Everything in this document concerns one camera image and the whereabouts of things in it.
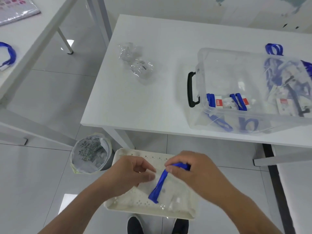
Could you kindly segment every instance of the white tile floor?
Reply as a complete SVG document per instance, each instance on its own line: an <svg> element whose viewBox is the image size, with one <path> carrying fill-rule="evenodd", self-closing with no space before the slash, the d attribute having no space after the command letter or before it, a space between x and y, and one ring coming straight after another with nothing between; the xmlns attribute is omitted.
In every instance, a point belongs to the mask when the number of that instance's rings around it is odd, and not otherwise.
<svg viewBox="0 0 312 234"><path fill-rule="evenodd" d="M101 128L80 126L84 108L105 49L99 30L90 19L85 0L79 0L61 28L74 40L67 55L53 38L21 84L8 109L47 125L72 138L82 139ZM25 137L26 146L0 142L0 226L3 233L37 233L59 212L64 194L78 194L101 175L74 174L68 147L0 127L0 132ZM136 149L177 154L193 150L209 155L228 179L249 195L281 228L267 168L254 167L259 145L197 137L127 131ZM113 148L120 146L113 141ZM218 207L201 200L190 233L237 233ZM126 233L127 213L104 207L92 217L85 233ZM143 216L145 233L171 233L173 219Z"/></svg>

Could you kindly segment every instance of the perforated tray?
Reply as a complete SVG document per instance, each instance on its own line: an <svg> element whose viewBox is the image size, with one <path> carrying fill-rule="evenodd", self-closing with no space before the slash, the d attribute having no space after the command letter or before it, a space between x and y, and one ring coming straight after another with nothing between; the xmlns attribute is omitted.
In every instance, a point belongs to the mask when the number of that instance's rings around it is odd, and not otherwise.
<svg viewBox="0 0 312 234"><path fill-rule="evenodd" d="M119 149L115 153L113 164L124 155L144 157L150 164L154 166L154 168L161 170L165 169L165 162L174 156L171 154L152 153L134 149ZM105 201L104 206L109 210L193 220L196 216L198 195L192 189L189 190L190 203L192 209L195 210L195 215L191 215L186 211L178 210L174 212L163 209L159 204L154 204L151 200L148 199L145 193L135 187L133 187L124 195Z"/></svg>

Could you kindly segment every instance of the black handle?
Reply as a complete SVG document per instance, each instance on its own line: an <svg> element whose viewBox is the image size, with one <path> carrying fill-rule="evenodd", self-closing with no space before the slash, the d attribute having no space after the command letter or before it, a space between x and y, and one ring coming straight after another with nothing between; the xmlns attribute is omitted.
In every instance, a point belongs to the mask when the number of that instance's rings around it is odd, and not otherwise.
<svg viewBox="0 0 312 234"><path fill-rule="evenodd" d="M195 107L195 105L199 104L200 102L200 97L198 97L197 102L193 101L192 77L195 74L196 74L195 72L190 72L188 75L188 102L191 108Z"/></svg>

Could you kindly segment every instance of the shoe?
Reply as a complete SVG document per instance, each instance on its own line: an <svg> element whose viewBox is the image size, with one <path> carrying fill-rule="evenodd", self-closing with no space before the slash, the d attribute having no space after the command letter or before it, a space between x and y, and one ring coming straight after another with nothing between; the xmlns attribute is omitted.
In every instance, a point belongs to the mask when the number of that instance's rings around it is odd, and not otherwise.
<svg viewBox="0 0 312 234"><path fill-rule="evenodd" d="M172 234L188 234L188 220L177 219Z"/></svg>
<svg viewBox="0 0 312 234"><path fill-rule="evenodd" d="M127 232L128 234L144 234L141 222L136 215L128 219Z"/></svg>

